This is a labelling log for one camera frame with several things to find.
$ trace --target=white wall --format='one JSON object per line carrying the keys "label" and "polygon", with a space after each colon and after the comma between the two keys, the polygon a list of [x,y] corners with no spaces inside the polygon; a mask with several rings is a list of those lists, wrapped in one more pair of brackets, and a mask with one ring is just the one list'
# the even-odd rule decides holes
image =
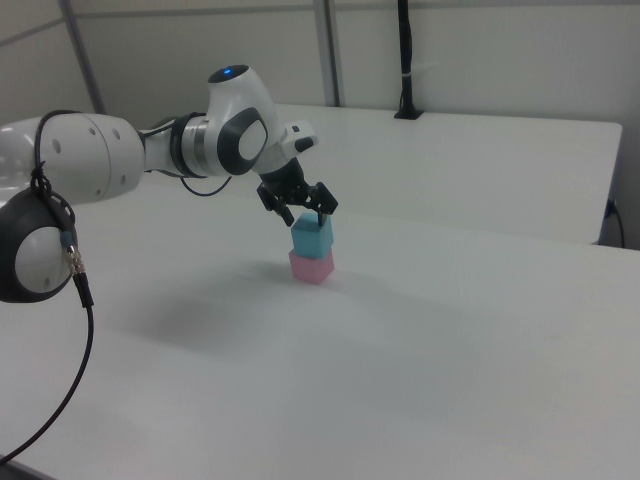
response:
{"label": "white wall", "polygon": [[207,79],[229,64],[251,65],[276,102],[326,103],[312,0],[72,5],[107,112],[137,128],[206,111]]}
{"label": "white wall", "polygon": [[0,125],[65,108],[92,111],[56,0],[0,0]]}
{"label": "white wall", "polygon": [[[397,109],[393,4],[337,1],[346,106]],[[427,67],[414,79],[417,106],[623,125],[612,197],[627,243],[640,248],[640,5],[412,8],[410,16],[414,70]],[[617,225],[608,224],[605,242],[617,245]]]}

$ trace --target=stacked cubes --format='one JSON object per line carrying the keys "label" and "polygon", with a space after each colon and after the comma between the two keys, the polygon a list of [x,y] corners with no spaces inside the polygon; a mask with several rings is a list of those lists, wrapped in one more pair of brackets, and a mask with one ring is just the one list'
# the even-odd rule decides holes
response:
{"label": "stacked cubes", "polygon": [[331,217],[318,225],[318,216],[303,213],[291,227],[293,250],[289,252],[293,276],[303,282],[319,285],[333,271],[333,231]]}

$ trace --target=blue cube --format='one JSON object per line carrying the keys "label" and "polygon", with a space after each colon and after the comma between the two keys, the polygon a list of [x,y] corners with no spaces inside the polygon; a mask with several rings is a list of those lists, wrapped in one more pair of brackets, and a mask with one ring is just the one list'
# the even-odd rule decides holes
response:
{"label": "blue cube", "polygon": [[325,258],[333,245],[331,217],[324,225],[318,225],[318,215],[303,213],[291,227],[293,250],[299,257]]}

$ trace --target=white table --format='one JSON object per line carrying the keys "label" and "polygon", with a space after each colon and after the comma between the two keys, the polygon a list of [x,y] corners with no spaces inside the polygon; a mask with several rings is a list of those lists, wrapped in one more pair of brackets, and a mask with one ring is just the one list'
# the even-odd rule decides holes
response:
{"label": "white table", "polygon": [[279,105],[320,144],[300,156],[343,211],[576,243],[600,237],[613,123]]}
{"label": "white table", "polygon": [[[257,198],[145,181],[76,210],[95,350],[18,458],[36,470],[637,478],[637,252],[338,211],[337,270],[314,287]],[[72,288],[0,318],[6,452],[66,392],[86,322]]]}

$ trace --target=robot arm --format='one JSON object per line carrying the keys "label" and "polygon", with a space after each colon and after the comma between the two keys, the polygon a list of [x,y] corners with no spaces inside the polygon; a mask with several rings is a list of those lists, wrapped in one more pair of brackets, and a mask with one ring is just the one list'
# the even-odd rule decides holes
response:
{"label": "robot arm", "polygon": [[148,171],[204,178],[253,170],[262,179],[258,194],[264,206],[287,225],[293,223],[287,205],[315,210],[321,223],[334,212],[335,198],[323,184],[305,182],[296,158],[317,143],[311,126],[284,125],[251,68],[217,71],[209,78],[209,93],[206,113],[149,131],[138,132],[121,118],[68,112],[46,122],[34,118],[0,127],[0,201],[12,196],[0,208],[0,300],[45,300],[69,279],[59,236],[68,231],[76,237],[73,219],[67,222],[64,207],[33,188],[38,138],[42,172],[71,205],[127,193]]}

